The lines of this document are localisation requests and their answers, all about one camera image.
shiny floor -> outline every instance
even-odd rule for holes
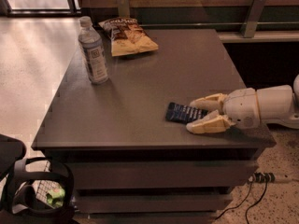
[[[69,65],[78,36],[78,19],[8,19],[0,17],[0,133],[21,139],[28,157],[41,155],[30,146]],[[260,172],[299,178],[299,131],[272,127],[278,142],[258,159]],[[261,197],[264,184],[253,184],[249,197],[215,224],[247,223],[246,210]],[[249,185],[233,190],[238,205]],[[299,182],[269,184],[263,199],[248,211],[250,224],[299,223]],[[80,215],[81,223],[95,223]]]

concrete floor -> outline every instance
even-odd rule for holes
[[[41,121],[69,65],[77,43],[79,24],[67,19],[8,19],[0,17],[0,133],[22,140],[26,156]],[[299,179],[299,131],[273,127],[278,142],[258,159],[260,172],[292,175]],[[254,184],[247,201],[227,212],[215,224],[243,224],[245,211],[256,202],[264,184]],[[236,206],[249,186],[233,190]],[[249,223],[299,223],[299,183],[269,184],[262,201],[250,209]],[[81,224],[95,223],[76,216]]]

water bottle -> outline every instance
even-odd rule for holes
[[[108,80],[107,65],[101,36],[93,29],[90,17],[79,19],[81,31],[78,42],[89,80],[101,84]]]

snack bag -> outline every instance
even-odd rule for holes
[[[116,18],[99,22],[111,39],[112,56],[137,54],[158,49],[136,19]]]

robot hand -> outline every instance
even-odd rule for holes
[[[256,128],[263,123],[277,123],[299,129],[299,75],[292,87],[278,86],[260,90],[236,90],[194,100],[190,106],[210,111],[203,119],[187,124],[191,133],[220,133],[235,126]]]

